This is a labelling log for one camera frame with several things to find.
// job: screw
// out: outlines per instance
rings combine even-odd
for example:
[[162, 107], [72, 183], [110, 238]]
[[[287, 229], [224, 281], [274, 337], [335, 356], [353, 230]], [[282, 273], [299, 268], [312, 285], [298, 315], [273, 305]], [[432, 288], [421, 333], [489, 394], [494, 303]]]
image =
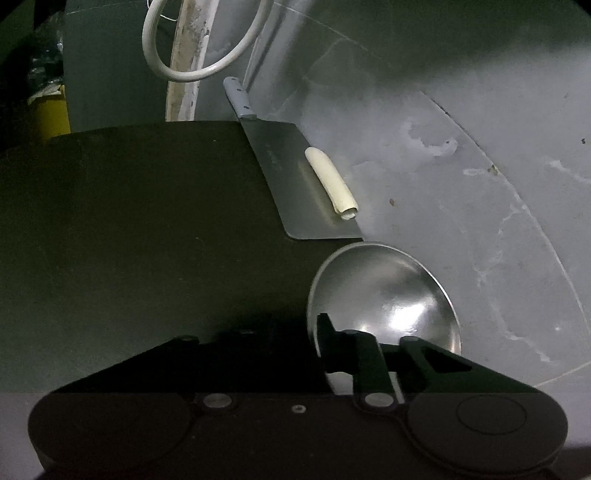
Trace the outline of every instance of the screw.
[[203, 404], [207, 408], [226, 408], [232, 405], [232, 398], [225, 393], [210, 393], [203, 397]]

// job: coiled white cord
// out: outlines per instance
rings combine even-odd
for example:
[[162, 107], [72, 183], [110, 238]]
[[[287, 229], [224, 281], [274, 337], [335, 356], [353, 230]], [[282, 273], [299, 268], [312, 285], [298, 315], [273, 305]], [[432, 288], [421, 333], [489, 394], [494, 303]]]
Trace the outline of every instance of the coiled white cord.
[[144, 20], [142, 48], [144, 49], [144, 57], [146, 62], [148, 62], [148, 66], [156, 75], [171, 82], [183, 83], [196, 82], [197, 80], [207, 78], [214, 73], [223, 70], [235, 61], [246, 51], [254, 39], [257, 38], [258, 34], [265, 26], [265, 22], [267, 21], [269, 13], [271, 12], [271, 7], [273, 6], [273, 0], [261, 0], [255, 18], [244, 35], [244, 38], [241, 39], [241, 41], [238, 42], [238, 45], [236, 45], [224, 58], [199, 70], [194, 70], [192, 72], [177, 72], [162, 63], [158, 51], [156, 50], [156, 29], [166, 2], [167, 0], [154, 0], [150, 5], [148, 14]]
[[[146, 6], [148, 7], [148, 10], [150, 9], [150, 0], [146, 0]], [[166, 20], [170, 20], [171, 22], [176, 22], [175, 18], [170, 18], [167, 17], [166, 15], [160, 15], [162, 18], [165, 18]]]

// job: metal bowl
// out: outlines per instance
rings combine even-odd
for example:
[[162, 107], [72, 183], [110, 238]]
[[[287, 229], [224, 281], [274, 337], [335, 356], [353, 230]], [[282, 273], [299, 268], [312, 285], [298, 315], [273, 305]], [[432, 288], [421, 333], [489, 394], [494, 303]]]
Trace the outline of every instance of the metal bowl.
[[447, 294], [417, 260], [388, 245], [360, 242], [328, 257], [308, 297], [312, 337], [320, 313], [329, 314], [336, 330], [369, 332], [380, 343], [397, 345], [414, 335], [460, 354], [460, 328]]

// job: metal blade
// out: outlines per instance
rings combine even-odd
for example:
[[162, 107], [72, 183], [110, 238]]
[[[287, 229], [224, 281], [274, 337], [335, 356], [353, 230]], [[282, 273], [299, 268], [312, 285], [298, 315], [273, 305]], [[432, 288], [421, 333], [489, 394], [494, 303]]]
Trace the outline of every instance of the metal blade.
[[267, 180], [287, 235], [295, 239], [361, 238], [357, 222], [343, 220], [304, 152], [310, 146], [294, 124], [241, 120]]

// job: cleaver handle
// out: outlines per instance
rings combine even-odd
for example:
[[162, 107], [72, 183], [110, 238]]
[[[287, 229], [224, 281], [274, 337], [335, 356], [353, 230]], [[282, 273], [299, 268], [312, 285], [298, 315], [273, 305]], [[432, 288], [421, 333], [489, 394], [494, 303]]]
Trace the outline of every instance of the cleaver handle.
[[256, 113], [252, 111], [251, 101], [240, 80], [236, 77], [226, 77], [223, 80], [223, 87], [238, 119], [256, 119]]

